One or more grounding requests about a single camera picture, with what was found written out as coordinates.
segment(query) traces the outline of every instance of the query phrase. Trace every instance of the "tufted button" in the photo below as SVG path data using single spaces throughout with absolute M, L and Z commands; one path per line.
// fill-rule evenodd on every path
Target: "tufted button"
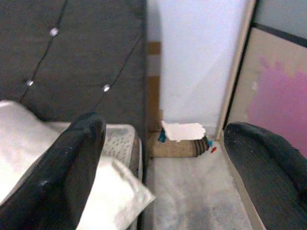
M 56 35 L 58 35 L 58 33 L 59 33 L 59 29 L 58 28 L 52 28 L 51 30 L 50 30 L 50 36 L 52 36 L 52 37 L 55 37 Z
M 111 88 L 111 86 L 110 86 L 109 84 L 106 84 L 106 85 L 103 87 L 103 90 L 104 90 L 104 92 L 107 92 L 107 91 L 110 90 L 110 88 Z
M 32 80 L 27 80 L 25 84 L 26 84 L 27 86 L 31 86 L 31 85 L 33 85 L 33 83 L 34 83 L 34 81 L 32 81 Z

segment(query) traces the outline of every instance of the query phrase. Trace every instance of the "red object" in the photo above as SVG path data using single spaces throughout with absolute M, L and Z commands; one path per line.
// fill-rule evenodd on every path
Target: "red object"
M 213 147 L 212 150 L 211 150 L 211 153 L 213 153 L 215 151 L 216 151 L 216 147 Z

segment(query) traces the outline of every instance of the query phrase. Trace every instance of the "white pillow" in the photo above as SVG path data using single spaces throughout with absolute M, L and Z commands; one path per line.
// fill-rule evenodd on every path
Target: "white pillow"
M 58 136 L 22 105 L 0 101 L 0 202 Z
M 123 163 L 101 157 L 77 230 L 125 230 L 153 200 Z

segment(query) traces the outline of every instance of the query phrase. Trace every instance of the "floor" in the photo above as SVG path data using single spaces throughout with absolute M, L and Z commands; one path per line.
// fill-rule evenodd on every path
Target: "floor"
M 155 201 L 146 230 L 252 230 L 218 143 L 197 158 L 154 158 L 147 186 Z

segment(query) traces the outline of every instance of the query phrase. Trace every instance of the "gray upholstered headboard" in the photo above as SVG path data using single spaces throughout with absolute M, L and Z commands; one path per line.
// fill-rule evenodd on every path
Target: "gray upholstered headboard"
M 48 121 L 94 109 L 144 137 L 145 13 L 144 0 L 2 0 L 0 100 Z

